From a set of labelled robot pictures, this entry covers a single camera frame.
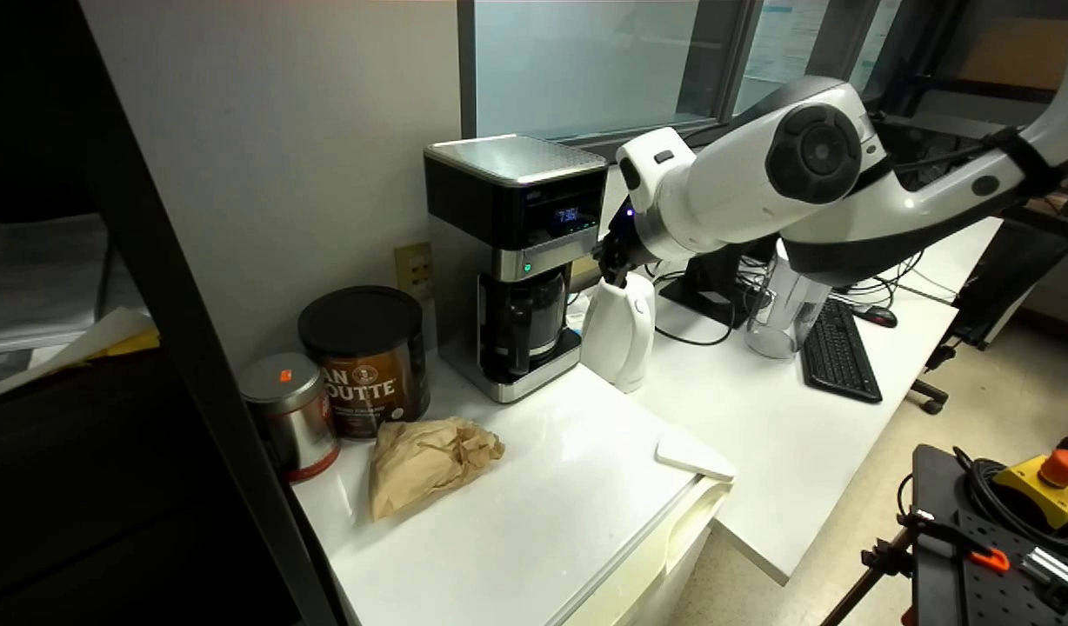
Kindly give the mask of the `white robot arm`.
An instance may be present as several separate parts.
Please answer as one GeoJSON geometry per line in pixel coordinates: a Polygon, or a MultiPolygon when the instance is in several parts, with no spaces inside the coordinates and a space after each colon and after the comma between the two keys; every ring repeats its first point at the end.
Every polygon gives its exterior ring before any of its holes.
{"type": "Polygon", "coordinates": [[[881,273],[944,236],[1048,196],[1068,174],[1068,61],[1050,105],[982,140],[982,153],[909,190],[858,91],[800,77],[702,149],[670,124],[634,135],[613,166],[627,203],[596,243],[605,283],[647,259],[692,259],[776,236],[791,266],[826,285],[881,273]]]}

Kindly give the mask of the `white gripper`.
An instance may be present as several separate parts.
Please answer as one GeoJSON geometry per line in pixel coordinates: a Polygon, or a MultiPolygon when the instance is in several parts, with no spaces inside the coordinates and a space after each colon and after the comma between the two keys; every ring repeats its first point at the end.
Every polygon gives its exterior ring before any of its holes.
{"type": "Polygon", "coordinates": [[[675,197],[675,178],[692,161],[695,153],[670,124],[634,135],[616,149],[613,169],[627,183],[627,203],[597,243],[597,271],[608,285],[622,287],[631,265],[692,258],[663,220],[663,206],[675,197]]]}

